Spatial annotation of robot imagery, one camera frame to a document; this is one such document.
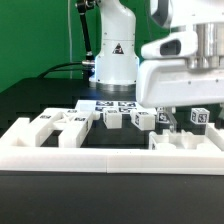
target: robotic arm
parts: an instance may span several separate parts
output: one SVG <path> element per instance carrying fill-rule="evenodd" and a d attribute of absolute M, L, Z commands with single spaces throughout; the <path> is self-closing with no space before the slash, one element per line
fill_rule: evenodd
<path fill-rule="evenodd" d="M 177 31 L 142 47 L 137 101 L 144 107 L 224 102 L 224 1 L 151 0 L 149 11 L 158 25 Z"/>
<path fill-rule="evenodd" d="M 90 86 L 109 91 L 134 89 L 139 67 L 139 59 L 134 52 L 134 13 L 119 0 L 79 0 L 78 3 L 84 11 L 97 5 L 101 13 L 101 51 L 95 58 L 95 74 L 90 77 Z M 85 22 L 82 24 L 85 30 L 87 25 Z M 90 48 L 86 49 L 87 54 L 91 54 Z"/>

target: green backdrop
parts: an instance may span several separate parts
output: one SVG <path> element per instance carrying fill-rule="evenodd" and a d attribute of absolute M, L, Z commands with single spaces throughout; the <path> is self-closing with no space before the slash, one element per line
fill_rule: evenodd
<path fill-rule="evenodd" d="M 73 59 L 82 60 L 85 48 L 79 15 L 72 0 Z M 148 32 L 144 0 L 121 0 L 135 14 L 136 54 L 144 43 L 167 35 L 150 22 Z M 0 92 L 15 82 L 36 77 L 42 71 L 69 62 L 67 0 L 1 0 L 0 1 Z M 87 20 L 94 54 L 100 50 L 100 12 L 89 11 Z M 50 74 L 49 77 L 68 77 L 68 73 Z M 80 73 L 73 77 L 81 78 Z"/>

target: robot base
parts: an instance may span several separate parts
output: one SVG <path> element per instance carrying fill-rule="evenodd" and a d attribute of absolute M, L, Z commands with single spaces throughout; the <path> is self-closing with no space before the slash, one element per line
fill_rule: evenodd
<path fill-rule="evenodd" d="M 131 92 L 136 89 L 136 85 L 112 85 L 112 84 L 104 84 L 98 83 L 94 81 L 89 81 L 89 87 L 100 89 L 103 91 L 110 91 L 110 92 Z"/>

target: cube with black symbols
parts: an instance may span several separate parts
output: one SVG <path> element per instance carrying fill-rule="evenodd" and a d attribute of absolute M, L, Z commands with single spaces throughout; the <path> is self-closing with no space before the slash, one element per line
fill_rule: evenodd
<path fill-rule="evenodd" d="M 118 129 L 122 127 L 122 114 L 115 108 L 103 109 L 103 121 L 108 129 Z"/>
<path fill-rule="evenodd" d="M 191 122 L 194 124 L 207 124 L 210 112 L 205 108 L 191 108 Z"/>
<path fill-rule="evenodd" d="M 131 122 L 141 131 L 155 130 L 155 116 L 148 111 L 138 111 L 136 109 L 130 112 Z"/>

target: black table surface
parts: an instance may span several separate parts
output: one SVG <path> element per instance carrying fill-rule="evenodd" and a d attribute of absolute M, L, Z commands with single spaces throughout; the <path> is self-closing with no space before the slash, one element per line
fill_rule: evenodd
<path fill-rule="evenodd" d="M 0 93 L 0 136 L 18 117 L 35 118 L 47 107 L 74 108 L 79 99 L 135 101 L 135 92 L 102 92 L 82 80 L 24 79 Z M 186 109 L 177 117 L 188 115 Z M 84 147 L 131 147 L 137 141 L 134 147 L 145 148 L 148 133 L 129 123 L 125 118 L 118 133 L 94 124 Z M 128 137 L 115 142 L 122 134 Z M 219 224 L 223 189 L 223 176 L 1 171 L 0 223 Z"/>

